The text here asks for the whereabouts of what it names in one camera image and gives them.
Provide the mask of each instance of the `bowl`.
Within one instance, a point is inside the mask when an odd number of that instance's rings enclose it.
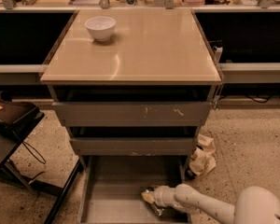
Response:
[[[113,18],[100,16],[85,21],[89,34],[98,41],[107,41],[114,33],[116,21]]]

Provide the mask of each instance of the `cabinet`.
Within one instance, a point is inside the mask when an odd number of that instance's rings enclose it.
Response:
[[[117,21],[106,43],[84,28],[99,15]],[[79,221],[173,223],[149,214],[140,194],[183,181],[221,82],[191,10],[80,10],[41,81],[88,173]]]

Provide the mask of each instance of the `speckled floor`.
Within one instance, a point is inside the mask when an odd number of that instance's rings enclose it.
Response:
[[[235,203],[241,190],[261,186],[280,199],[280,104],[236,105],[223,102],[219,110],[212,110],[202,133],[215,140],[217,167],[204,177],[188,181],[203,194],[227,203]],[[24,148],[19,148],[12,160],[23,175],[63,185],[77,157],[74,155],[64,127],[53,111],[44,109],[45,118],[31,133],[31,143],[46,158],[37,162]],[[77,223],[85,174],[79,174],[63,206],[55,218],[56,224]],[[34,196],[26,189],[0,182],[0,224],[42,223],[55,201],[54,197]],[[194,224],[214,224],[212,218],[199,210],[191,215]]]

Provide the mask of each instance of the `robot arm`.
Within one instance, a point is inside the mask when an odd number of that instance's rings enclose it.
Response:
[[[244,189],[236,205],[205,196],[191,186],[160,186],[143,198],[158,207],[171,206],[190,213],[191,207],[204,211],[222,224],[280,224],[280,201],[268,190],[259,187]]]

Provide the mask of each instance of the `beige tabletop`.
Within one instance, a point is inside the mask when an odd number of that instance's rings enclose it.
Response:
[[[109,42],[85,29],[100,15],[117,21]],[[189,8],[117,7],[80,10],[41,81],[218,84],[220,77]]]

